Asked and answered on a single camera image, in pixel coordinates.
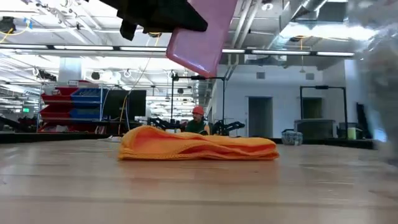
wooden table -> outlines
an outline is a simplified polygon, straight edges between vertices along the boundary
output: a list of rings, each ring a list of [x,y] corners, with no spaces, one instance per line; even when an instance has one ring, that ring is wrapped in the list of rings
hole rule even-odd
[[[118,144],[0,145],[0,223],[398,223],[377,151],[278,146],[259,161],[118,161]]]

workstation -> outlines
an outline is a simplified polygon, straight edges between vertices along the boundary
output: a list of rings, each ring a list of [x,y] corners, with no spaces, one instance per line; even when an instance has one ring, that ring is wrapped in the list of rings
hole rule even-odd
[[[363,2],[4,4],[1,220],[395,223],[398,3]]]

orange towel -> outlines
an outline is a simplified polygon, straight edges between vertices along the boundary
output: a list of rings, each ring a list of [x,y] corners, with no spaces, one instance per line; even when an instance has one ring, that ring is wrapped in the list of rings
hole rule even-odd
[[[129,131],[122,138],[119,150],[119,159],[273,160],[278,157],[275,143],[268,139],[172,134],[152,126]]]

